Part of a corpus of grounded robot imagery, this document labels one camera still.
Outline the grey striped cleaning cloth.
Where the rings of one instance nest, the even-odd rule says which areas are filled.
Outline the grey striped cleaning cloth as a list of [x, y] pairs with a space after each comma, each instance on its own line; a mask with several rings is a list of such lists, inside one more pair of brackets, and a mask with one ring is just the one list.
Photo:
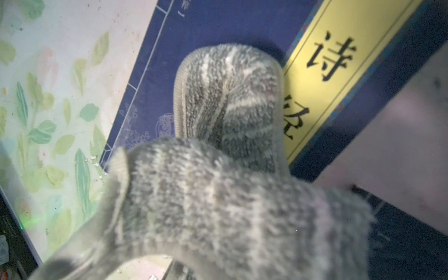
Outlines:
[[96, 212], [30, 278], [104, 280], [166, 255], [173, 280], [367, 280], [371, 206], [290, 174], [284, 89], [279, 62], [255, 47], [191, 52], [175, 135], [116, 148]]

